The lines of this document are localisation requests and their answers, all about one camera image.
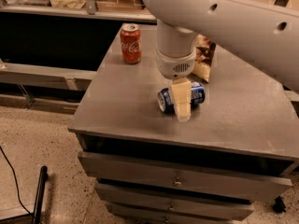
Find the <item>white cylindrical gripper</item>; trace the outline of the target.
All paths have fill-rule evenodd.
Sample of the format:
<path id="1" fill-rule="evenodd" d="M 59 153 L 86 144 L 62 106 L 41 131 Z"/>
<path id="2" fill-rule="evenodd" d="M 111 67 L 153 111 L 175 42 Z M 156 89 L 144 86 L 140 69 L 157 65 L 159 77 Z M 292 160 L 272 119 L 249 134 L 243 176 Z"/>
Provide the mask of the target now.
<path id="1" fill-rule="evenodd" d="M 186 122 L 191 117 L 192 83 L 186 77 L 194 68 L 195 58 L 196 49 L 192 49 L 189 55 L 179 58 L 164 55 L 159 49 L 156 49 L 158 70 L 166 79 L 175 79 L 170 86 L 170 96 L 175 114 L 180 122 Z"/>

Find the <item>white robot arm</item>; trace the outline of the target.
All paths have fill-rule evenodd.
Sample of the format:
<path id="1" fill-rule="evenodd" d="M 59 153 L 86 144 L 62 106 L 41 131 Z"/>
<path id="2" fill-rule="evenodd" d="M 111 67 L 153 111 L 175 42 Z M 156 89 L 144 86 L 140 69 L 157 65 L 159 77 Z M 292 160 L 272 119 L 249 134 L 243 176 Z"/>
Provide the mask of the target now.
<path id="1" fill-rule="evenodd" d="M 194 42 L 203 35 L 243 61 L 299 91 L 299 13 L 251 0 L 143 0 L 157 19 L 160 73 L 180 121 L 191 116 Z"/>

